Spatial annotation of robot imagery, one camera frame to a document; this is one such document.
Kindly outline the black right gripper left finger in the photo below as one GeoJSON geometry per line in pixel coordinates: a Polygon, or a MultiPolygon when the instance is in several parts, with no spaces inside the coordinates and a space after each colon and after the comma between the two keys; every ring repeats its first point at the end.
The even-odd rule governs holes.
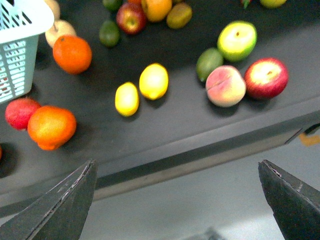
{"type": "Polygon", "coordinates": [[[78,240],[91,207],[97,164],[88,160],[0,227],[2,240],[78,240]]]}

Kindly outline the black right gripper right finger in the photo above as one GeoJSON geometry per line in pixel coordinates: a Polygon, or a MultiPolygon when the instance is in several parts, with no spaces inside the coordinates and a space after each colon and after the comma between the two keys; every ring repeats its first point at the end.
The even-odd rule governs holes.
{"type": "Polygon", "coordinates": [[[320,238],[320,192],[274,163],[258,164],[259,180],[286,240],[320,238]]]}

